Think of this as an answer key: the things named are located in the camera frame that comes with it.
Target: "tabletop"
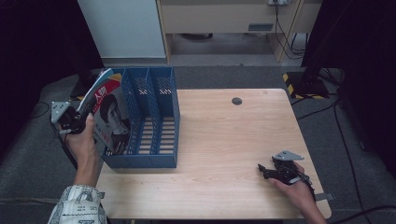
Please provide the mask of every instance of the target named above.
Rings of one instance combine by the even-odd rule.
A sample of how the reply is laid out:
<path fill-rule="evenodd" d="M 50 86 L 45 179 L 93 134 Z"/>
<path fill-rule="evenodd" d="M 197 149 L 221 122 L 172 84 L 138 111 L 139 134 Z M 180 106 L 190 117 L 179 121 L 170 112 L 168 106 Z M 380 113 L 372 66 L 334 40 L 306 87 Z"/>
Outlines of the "tabletop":
<path fill-rule="evenodd" d="M 110 169 L 97 188 L 110 218 L 288 219 L 300 212 L 257 164 L 286 149 L 323 192 L 302 133 L 281 89 L 178 90 L 180 134 L 177 168 Z M 317 202 L 330 217 L 326 200 Z"/>

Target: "printed shirt sleeve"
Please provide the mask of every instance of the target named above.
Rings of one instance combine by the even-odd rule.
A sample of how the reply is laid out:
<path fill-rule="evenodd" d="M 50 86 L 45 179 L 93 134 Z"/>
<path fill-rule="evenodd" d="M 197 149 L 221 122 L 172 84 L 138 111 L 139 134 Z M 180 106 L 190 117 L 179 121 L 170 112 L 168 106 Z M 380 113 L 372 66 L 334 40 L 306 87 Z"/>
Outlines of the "printed shirt sleeve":
<path fill-rule="evenodd" d="M 61 200 L 52 210 L 49 224 L 55 223 L 106 223 L 105 210 L 100 206 L 104 193 L 97 189 L 74 185 L 67 187 Z"/>

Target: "magazine holder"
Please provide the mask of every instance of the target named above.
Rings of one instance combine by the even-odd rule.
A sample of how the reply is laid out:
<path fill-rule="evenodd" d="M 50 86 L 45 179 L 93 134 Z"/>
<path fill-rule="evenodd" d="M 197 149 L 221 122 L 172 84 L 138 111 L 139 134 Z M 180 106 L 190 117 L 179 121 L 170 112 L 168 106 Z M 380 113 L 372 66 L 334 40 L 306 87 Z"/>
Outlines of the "magazine holder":
<path fill-rule="evenodd" d="M 180 112 L 172 67 L 116 68 L 128 107 L 131 136 L 123 155 L 105 149 L 110 168 L 176 168 Z"/>

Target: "magazine cover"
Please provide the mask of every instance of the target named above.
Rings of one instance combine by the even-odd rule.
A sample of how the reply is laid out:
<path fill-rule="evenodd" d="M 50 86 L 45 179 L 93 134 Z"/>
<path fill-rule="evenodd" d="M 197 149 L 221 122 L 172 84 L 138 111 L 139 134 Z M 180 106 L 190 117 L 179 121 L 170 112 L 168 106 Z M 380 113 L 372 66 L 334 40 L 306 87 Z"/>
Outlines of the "magazine cover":
<path fill-rule="evenodd" d="M 113 154 L 126 153 L 131 132 L 120 81 L 121 74 L 107 69 L 78 107 L 80 114 L 87 110 L 93 113 L 95 135 Z"/>

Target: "white wall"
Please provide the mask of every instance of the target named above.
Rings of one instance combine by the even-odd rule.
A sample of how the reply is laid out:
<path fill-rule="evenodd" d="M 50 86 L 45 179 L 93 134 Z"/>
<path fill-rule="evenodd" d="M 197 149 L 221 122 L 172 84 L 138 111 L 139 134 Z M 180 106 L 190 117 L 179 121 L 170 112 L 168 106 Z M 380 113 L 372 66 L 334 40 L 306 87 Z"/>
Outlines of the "white wall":
<path fill-rule="evenodd" d="M 102 58 L 165 58 L 156 0 L 78 0 Z"/>

